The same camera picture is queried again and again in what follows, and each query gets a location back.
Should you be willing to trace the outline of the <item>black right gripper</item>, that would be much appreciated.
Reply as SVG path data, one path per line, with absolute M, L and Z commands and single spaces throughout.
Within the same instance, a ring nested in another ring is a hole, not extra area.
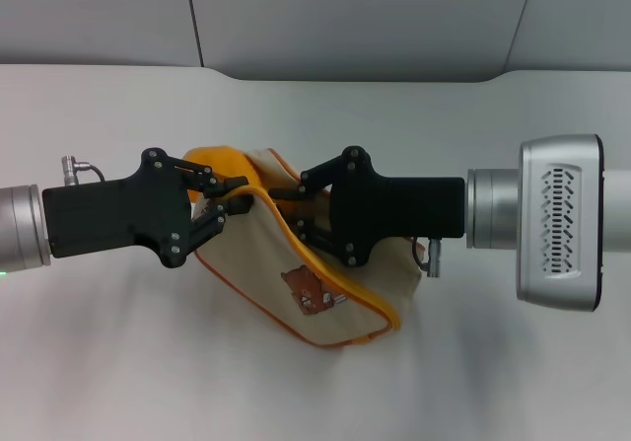
M 312 199 L 330 185 L 330 231 L 315 219 L 299 218 L 298 239 L 336 257 L 346 266 L 362 266 L 374 246 L 388 238 L 459 239 L 464 235 L 465 182 L 460 177 L 392 178 L 378 174 L 361 148 L 301 172 L 292 187 L 271 188 L 271 198 Z

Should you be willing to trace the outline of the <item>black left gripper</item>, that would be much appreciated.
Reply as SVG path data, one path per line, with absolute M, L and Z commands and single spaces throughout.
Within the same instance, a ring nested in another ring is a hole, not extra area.
M 42 192 L 51 253 L 64 258 L 139 246 L 164 267 L 180 267 L 223 232 L 229 216 L 248 214 L 253 205 L 251 196 L 202 199 L 191 220 L 188 191 L 216 198 L 245 185 L 245 176 L 218 178 L 208 166 L 147 149 L 127 178 Z

